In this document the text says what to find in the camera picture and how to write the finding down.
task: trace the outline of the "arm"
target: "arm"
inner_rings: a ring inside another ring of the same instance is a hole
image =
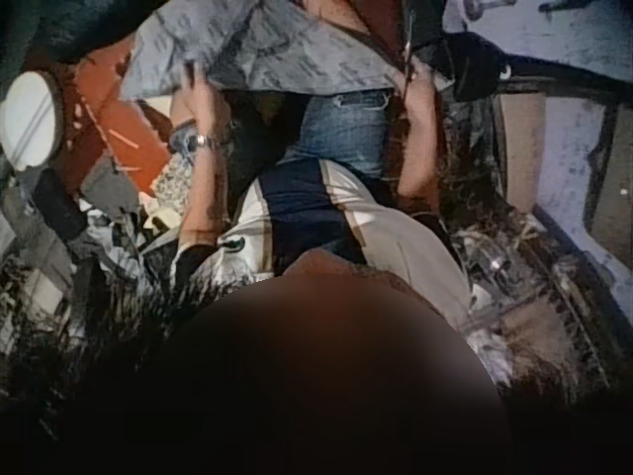
[[[182,73],[185,102],[196,118],[198,133],[221,142],[226,137],[230,108],[222,94],[209,84],[199,64],[193,83],[186,69]],[[225,230],[226,157],[221,149],[199,147],[189,192],[189,207],[183,220],[179,243],[215,244]]]
[[[411,62],[415,74],[408,86],[405,100],[410,129],[398,184],[398,194],[404,198],[420,197],[424,186],[435,175],[437,163],[435,87],[427,66],[416,57],[413,57]],[[405,77],[400,77],[396,85],[402,94],[405,90]]]

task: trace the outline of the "jean pocket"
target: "jean pocket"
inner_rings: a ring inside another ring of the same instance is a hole
[[[353,107],[364,111],[382,111],[387,109],[391,95],[384,90],[358,91],[347,94],[337,94],[332,102],[336,107]]]

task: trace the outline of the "newspaper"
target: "newspaper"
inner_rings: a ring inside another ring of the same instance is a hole
[[[171,0],[138,29],[121,97],[172,93],[184,62],[221,89],[314,95],[390,88],[378,52],[290,0]]]

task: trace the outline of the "debris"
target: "debris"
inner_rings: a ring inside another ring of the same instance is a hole
[[[138,143],[132,142],[130,139],[127,139],[126,137],[122,136],[117,131],[113,131],[112,129],[108,129],[108,132],[110,133],[111,136],[116,137],[121,142],[125,143],[126,145],[129,145],[129,146],[131,146],[132,148],[135,148],[135,149],[139,149],[140,148],[138,146]]]

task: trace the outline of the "dark hair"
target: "dark hair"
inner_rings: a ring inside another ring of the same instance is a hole
[[[82,408],[95,401],[107,405],[115,387],[133,384],[164,342],[223,292],[203,292],[195,281],[178,294],[139,295],[114,287],[99,318],[86,316],[83,324],[90,325],[75,323],[75,331],[68,324],[38,328],[19,316],[14,350],[2,361],[2,439],[54,443],[81,438],[73,431],[76,419],[86,414]],[[498,387],[521,467],[541,472],[552,457],[559,468],[565,463],[587,469],[586,457],[594,460],[599,450],[582,447],[626,440],[625,432],[613,431],[631,427],[626,425],[631,405],[621,395],[594,394],[571,403],[555,373],[531,376]]]

